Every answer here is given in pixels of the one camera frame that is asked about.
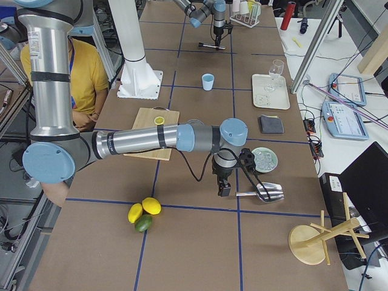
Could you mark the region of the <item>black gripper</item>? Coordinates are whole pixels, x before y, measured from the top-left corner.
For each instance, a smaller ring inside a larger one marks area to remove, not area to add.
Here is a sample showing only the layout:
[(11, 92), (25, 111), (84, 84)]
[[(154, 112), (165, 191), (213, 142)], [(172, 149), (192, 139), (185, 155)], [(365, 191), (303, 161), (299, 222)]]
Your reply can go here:
[(233, 25), (223, 25), (222, 27), (216, 27), (213, 26), (213, 32), (216, 36), (215, 42), (220, 43), (221, 42), (221, 37), (224, 34), (224, 31), (227, 30), (227, 34), (231, 34), (233, 30)]
[(229, 176), (235, 167), (222, 167), (217, 163), (212, 164), (212, 173), (216, 175), (218, 184), (218, 196), (227, 197), (230, 195), (231, 185), (228, 182)]

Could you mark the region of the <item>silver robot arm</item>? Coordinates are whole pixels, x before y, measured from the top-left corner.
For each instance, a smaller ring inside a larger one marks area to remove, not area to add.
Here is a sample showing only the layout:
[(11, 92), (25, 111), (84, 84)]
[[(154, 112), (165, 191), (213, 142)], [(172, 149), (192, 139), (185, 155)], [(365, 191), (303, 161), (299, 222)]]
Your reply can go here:
[(184, 13), (189, 17), (189, 21), (194, 28), (198, 28), (209, 16), (212, 17), (213, 38), (214, 44), (199, 44), (199, 46), (207, 46), (216, 50), (224, 50), (221, 45), (224, 31), (227, 30), (227, 35), (230, 35), (233, 30), (231, 22), (226, 21), (226, 5), (232, 1), (225, 0), (204, 0), (204, 1), (173, 1)]
[(229, 118), (219, 126), (200, 122), (156, 125), (118, 132), (93, 131), (105, 87), (96, 87), (91, 114), (81, 110), (71, 93), (74, 60), (81, 58), (70, 38), (72, 30), (91, 24), (90, 1), (19, 1), (18, 18), (27, 29), (35, 96), (36, 127), (22, 156), (26, 172), (41, 183), (57, 184), (79, 169), (111, 155), (152, 150), (202, 151), (212, 155), (219, 196), (228, 196), (233, 169), (241, 166), (248, 128)]

